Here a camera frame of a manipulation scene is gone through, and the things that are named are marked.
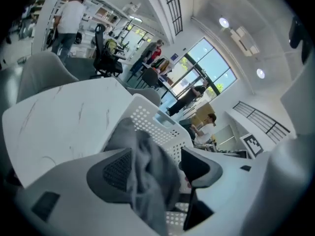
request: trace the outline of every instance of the window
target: window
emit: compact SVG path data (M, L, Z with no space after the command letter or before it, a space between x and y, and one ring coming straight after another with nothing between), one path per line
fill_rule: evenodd
M206 79L210 86L203 100L211 101L227 89L236 77L221 54L206 40L200 40L176 64L168 78L173 81L171 93L179 99L190 85L200 86Z

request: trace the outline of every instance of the white table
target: white table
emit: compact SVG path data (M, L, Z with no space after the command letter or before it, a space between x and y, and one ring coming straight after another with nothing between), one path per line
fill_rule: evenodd
M103 78L53 88L6 110L5 144L22 185L60 163L103 151L131 101L116 79Z

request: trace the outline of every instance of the black pants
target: black pants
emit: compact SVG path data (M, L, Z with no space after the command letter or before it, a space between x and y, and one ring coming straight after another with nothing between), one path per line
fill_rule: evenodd
M187 102L184 99L179 99L170 109L169 113L170 116L175 115L178 113L183 107L185 107Z

